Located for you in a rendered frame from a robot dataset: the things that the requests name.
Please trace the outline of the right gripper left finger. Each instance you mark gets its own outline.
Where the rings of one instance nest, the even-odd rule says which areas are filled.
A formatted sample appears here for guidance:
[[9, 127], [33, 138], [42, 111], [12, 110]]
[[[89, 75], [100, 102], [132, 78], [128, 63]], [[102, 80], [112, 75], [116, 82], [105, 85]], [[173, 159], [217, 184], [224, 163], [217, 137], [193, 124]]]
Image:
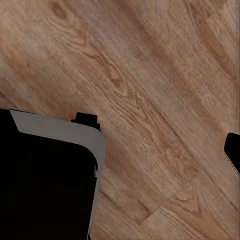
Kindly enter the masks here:
[[0, 138], [0, 193], [26, 153], [22, 133]]

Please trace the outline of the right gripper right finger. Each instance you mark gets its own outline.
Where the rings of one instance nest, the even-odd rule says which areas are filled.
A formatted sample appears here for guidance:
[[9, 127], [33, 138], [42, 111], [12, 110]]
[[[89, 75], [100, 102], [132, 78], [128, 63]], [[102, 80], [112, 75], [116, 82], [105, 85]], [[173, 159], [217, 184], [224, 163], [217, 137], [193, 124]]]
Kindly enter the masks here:
[[235, 133], [229, 133], [227, 135], [224, 151], [235, 165], [240, 173], [240, 135]]

